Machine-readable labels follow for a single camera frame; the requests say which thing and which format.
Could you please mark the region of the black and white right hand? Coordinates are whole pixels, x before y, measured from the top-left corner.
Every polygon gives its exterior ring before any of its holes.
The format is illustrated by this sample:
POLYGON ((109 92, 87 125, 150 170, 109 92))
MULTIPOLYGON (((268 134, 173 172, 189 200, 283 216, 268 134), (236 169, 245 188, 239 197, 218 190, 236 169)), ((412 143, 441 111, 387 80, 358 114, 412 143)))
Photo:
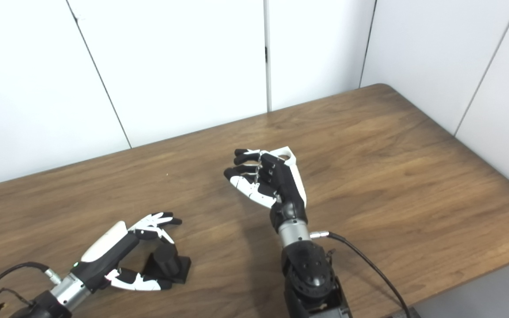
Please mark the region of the black and white right hand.
POLYGON ((235 149, 234 166, 224 176, 251 201, 270 209, 276 232, 287 222, 308 223, 307 195, 290 147, 272 151, 235 149))

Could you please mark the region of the black and white left hand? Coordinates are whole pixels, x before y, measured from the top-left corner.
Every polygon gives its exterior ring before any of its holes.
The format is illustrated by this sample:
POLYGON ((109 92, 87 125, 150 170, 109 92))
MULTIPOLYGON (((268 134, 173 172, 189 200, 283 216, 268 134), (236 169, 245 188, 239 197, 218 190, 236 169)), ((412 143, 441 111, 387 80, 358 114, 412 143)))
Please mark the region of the black and white left hand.
POLYGON ((169 280, 120 268, 119 263, 142 240, 159 239, 161 243, 174 244, 163 227, 181 224, 182 220, 175 218, 172 212, 146 215, 131 227, 119 221, 92 244, 70 272, 92 294, 109 286, 140 292, 170 289, 169 280))

